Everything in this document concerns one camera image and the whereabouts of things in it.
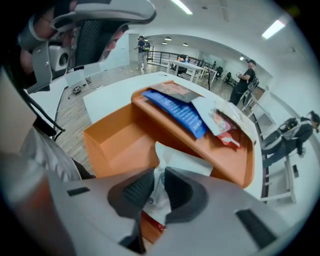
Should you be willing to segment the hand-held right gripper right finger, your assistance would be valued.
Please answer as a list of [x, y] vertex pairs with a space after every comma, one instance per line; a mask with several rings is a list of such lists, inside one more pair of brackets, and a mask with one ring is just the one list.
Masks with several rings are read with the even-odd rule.
[[253, 256], [289, 228], [275, 210], [222, 179], [167, 167], [165, 188], [174, 209], [147, 256]]

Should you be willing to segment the brown snack packet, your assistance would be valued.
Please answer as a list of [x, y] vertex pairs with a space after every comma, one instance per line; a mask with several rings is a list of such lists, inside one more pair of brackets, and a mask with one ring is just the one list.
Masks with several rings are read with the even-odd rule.
[[154, 84], [150, 88], [184, 103], [190, 103], [192, 100], [200, 97], [198, 93], [173, 81]]

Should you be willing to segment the black railing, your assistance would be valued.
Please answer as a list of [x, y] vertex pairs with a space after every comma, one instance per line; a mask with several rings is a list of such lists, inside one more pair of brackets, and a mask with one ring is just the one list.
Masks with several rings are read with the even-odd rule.
[[[147, 62], [149, 64], [155, 64], [160, 66], [166, 66], [169, 60], [177, 61], [178, 53], [165, 52], [165, 51], [149, 51], [147, 54]], [[213, 64], [210, 64], [202, 59], [188, 56], [188, 63], [199, 66], [212, 68]]]

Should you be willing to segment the person's left hand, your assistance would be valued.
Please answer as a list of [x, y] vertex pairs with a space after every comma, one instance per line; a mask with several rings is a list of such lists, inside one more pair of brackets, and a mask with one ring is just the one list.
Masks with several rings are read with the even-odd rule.
[[[51, 22], [54, 19], [54, 8], [48, 9], [43, 14], [36, 16], [33, 23], [35, 33], [42, 39], [49, 39], [55, 30], [51, 27]], [[20, 65], [26, 75], [30, 75], [33, 70], [32, 54], [24, 49], [20, 50]]]

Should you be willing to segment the white curved desk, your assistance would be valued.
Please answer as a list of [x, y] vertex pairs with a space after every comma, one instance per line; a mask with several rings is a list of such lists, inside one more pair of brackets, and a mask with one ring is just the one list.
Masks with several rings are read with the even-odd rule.
[[53, 119], [57, 119], [58, 107], [61, 103], [62, 95], [65, 89], [68, 88], [66, 79], [59, 78], [53, 81], [49, 91], [37, 91], [29, 93], [29, 95], [49, 114]]

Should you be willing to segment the orange storage box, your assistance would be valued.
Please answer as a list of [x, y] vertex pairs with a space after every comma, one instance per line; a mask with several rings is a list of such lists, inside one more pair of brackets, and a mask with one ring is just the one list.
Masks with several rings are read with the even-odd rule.
[[206, 131], [204, 136], [198, 139], [178, 124], [167, 111], [143, 96], [149, 89], [145, 87], [135, 91], [131, 96], [131, 102], [149, 117], [155, 126], [155, 135], [165, 133], [159, 142], [167, 139], [168, 146], [208, 161], [214, 167], [211, 174], [213, 177], [235, 183], [243, 189], [250, 185], [255, 173], [255, 153], [253, 143], [244, 132], [236, 130], [231, 133], [239, 139], [243, 149], [223, 145], [210, 131]]

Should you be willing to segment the white pouch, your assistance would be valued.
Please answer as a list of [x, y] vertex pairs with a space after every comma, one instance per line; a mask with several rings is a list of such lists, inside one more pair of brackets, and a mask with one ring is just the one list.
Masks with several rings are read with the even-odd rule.
[[155, 152], [159, 165], [154, 169], [153, 189], [143, 211], [164, 226], [166, 216], [173, 209], [170, 206], [169, 193], [165, 190], [165, 185], [169, 184], [165, 181], [165, 168], [178, 168], [208, 177], [213, 166], [204, 159], [176, 150], [158, 141], [155, 143]]

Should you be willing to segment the blue packet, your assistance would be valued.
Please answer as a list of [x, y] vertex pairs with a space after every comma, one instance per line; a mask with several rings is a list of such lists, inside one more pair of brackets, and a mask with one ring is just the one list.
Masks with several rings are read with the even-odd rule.
[[171, 115], [180, 125], [201, 139], [208, 130], [192, 103], [186, 103], [156, 90], [147, 90], [144, 97]]

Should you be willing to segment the orange drawer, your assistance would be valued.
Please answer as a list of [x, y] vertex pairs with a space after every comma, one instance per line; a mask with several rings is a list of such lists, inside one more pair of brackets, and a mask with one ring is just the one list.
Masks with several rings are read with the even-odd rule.
[[156, 167], [155, 143], [165, 137], [165, 131], [132, 103], [83, 132], [89, 161], [99, 178]]

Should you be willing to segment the long ceiling light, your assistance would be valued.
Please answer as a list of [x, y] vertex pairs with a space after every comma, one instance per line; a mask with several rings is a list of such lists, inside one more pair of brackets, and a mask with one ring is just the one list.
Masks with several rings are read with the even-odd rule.
[[285, 26], [286, 25], [281, 20], [277, 19], [261, 36], [267, 40]]
[[187, 15], [192, 15], [192, 11], [181, 1], [181, 0], [170, 0], [176, 6], [178, 6], [181, 10], [183, 10]]

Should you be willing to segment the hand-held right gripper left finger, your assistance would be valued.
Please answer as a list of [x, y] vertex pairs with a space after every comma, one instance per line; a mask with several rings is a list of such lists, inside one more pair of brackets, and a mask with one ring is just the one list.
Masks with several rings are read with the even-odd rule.
[[54, 206], [75, 256], [142, 256], [141, 220], [153, 169], [62, 182], [48, 173]]

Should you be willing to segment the small red packet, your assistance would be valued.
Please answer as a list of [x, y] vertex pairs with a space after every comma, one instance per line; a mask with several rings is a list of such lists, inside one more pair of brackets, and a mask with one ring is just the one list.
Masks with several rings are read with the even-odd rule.
[[227, 147], [235, 147], [237, 149], [243, 149], [243, 146], [238, 142], [236, 141], [232, 135], [229, 133], [229, 132], [224, 132], [224, 133], [221, 133], [217, 136], [220, 141]]

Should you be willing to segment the person's torso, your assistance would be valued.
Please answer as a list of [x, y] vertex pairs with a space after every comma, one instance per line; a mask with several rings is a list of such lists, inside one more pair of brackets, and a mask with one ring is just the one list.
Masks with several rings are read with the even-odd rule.
[[35, 127], [29, 130], [20, 154], [37, 162], [44, 169], [56, 173], [64, 183], [95, 178], [55, 141]]

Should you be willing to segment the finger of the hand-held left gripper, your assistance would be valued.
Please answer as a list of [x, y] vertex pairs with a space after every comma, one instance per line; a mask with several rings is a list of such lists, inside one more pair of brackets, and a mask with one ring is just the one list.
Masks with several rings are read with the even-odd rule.
[[76, 0], [74, 10], [57, 8], [51, 25], [61, 34], [74, 31], [74, 41], [67, 46], [67, 68], [73, 69], [106, 59], [119, 31], [149, 24], [156, 15], [150, 0]]

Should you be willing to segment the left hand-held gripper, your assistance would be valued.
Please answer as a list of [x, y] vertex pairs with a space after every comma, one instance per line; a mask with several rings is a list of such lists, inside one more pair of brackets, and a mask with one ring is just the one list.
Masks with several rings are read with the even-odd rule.
[[[36, 83], [27, 89], [29, 94], [38, 92], [49, 86], [51, 82], [64, 76], [69, 69], [73, 68], [75, 50], [73, 45], [63, 45], [63, 36], [66, 32], [75, 28], [75, 15], [64, 14], [56, 17], [51, 26], [57, 32], [49, 39], [39, 37], [34, 29], [35, 16], [32, 16], [25, 28], [18, 35], [18, 44], [20, 47], [32, 54], [33, 72]], [[68, 65], [66, 69], [53, 71], [50, 64], [49, 46], [58, 45], [70, 49]]]

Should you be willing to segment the wooden cabinet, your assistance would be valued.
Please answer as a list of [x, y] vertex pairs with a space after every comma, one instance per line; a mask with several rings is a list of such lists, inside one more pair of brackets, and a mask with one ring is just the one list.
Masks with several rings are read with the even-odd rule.
[[254, 97], [255, 97], [257, 100], [259, 100], [264, 93], [265, 93], [265, 89], [263, 89], [263, 88], [261, 88], [261, 87], [259, 87], [259, 86], [257, 86], [257, 87], [254, 89], [254, 91], [253, 91]]

